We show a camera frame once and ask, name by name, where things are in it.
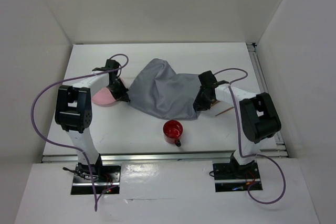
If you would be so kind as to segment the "pink plastic plate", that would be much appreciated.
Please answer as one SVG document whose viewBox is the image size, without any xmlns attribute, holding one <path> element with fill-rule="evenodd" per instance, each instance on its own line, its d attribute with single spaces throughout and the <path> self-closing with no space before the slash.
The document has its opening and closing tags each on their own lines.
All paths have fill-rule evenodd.
<svg viewBox="0 0 336 224">
<path fill-rule="evenodd" d="M 124 98 L 115 99 L 109 86 L 103 87 L 91 99 L 91 101 L 99 106 L 110 106 L 117 101 L 124 101 Z"/>
</svg>

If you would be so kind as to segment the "grey cloth placemat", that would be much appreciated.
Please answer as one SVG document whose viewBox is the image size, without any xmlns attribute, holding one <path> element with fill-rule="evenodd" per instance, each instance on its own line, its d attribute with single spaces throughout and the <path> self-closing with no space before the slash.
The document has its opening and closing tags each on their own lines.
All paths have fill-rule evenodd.
<svg viewBox="0 0 336 224">
<path fill-rule="evenodd" d="M 176 73 L 165 60 L 151 60 L 129 87 L 129 105 L 165 120 L 196 120 L 193 103 L 201 83 L 197 74 Z"/>
</svg>

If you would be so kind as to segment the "red mug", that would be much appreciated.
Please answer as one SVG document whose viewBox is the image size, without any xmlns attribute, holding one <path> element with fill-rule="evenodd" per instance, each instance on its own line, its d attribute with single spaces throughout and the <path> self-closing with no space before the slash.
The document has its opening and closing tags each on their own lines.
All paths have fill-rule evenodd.
<svg viewBox="0 0 336 224">
<path fill-rule="evenodd" d="M 183 126 L 177 120 L 169 120 L 163 125 L 164 139 L 169 144 L 181 147 L 181 136 L 183 134 Z"/>
</svg>

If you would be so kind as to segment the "copper spoon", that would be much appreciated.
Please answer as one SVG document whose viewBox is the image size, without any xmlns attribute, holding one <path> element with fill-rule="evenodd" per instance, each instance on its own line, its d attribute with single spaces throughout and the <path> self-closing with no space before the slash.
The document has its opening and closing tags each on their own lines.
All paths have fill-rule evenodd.
<svg viewBox="0 0 336 224">
<path fill-rule="evenodd" d="M 220 103 L 220 101 L 216 100 L 216 101 L 214 101 L 214 102 L 211 104 L 211 106 L 215 106 L 215 105 L 217 105 L 218 103 Z"/>
</svg>

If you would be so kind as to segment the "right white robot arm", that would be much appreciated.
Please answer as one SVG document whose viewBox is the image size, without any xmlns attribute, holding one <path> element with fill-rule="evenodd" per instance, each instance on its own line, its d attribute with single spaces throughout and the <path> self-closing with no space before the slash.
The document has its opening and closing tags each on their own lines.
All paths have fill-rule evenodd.
<svg viewBox="0 0 336 224">
<path fill-rule="evenodd" d="M 244 76 L 232 81 L 218 81 L 211 71 L 198 75 L 201 86 L 193 108 L 195 111 L 206 111 L 217 101 L 233 106 L 238 149 L 232 153 L 226 172 L 235 178 L 240 178 L 253 166 L 259 152 L 258 144 L 279 132 L 281 121 L 268 93 L 256 94 L 233 87 L 233 83 L 245 79 L 248 72 L 239 68 L 228 68 L 223 71 L 230 70 L 240 71 Z"/>
</svg>

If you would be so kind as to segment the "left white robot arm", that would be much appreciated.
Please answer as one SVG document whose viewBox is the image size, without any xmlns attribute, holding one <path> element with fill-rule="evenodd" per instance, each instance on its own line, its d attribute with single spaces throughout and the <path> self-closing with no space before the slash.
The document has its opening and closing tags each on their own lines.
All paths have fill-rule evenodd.
<svg viewBox="0 0 336 224">
<path fill-rule="evenodd" d="M 55 121 L 66 131 L 76 150 L 78 173 L 85 174 L 93 182 L 103 177 L 104 169 L 89 129 L 93 118 L 91 99 L 107 88 L 116 101 L 130 101 L 128 89 L 119 77 L 120 69 L 117 61 L 108 59 L 104 67 L 93 69 L 92 76 L 72 86 L 61 85 L 58 89 Z"/>
</svg>

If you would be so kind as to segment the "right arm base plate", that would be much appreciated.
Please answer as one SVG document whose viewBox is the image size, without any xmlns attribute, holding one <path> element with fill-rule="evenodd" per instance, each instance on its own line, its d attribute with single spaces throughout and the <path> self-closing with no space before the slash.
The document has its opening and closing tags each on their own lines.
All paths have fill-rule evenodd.
<svg viewBox="0 0 336 224">
<path fill-rule="evenodd" d="M 217 193 L 247 191 L 249 186 L 251 191 L 263 190 L 256 162 L 237 171 L 233 170 L 230 163 L 214 163 L 209 175 L 214 179 Z"/>
</svg>

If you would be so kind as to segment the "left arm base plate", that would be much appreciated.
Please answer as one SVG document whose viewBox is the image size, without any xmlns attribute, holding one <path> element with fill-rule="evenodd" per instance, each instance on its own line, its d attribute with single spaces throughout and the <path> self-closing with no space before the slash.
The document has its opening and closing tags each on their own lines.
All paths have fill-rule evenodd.
<svg viewBox="0 0 336 224">
<path fill-rule="evenodd" d="M 80 173 L 77 166 L 74 169 L 68 169 L 66 167 L 62 169 L 74 175 L 71 195 L 93 195 L 92 183 L 88 173 Z M 103 166 L 102 174 L 93 176 L 97 195 L 102 194 L 103 191 L 106 191 L 106 195 L 119 194 L 120 178 L 121 164 Z"/>
</svg>

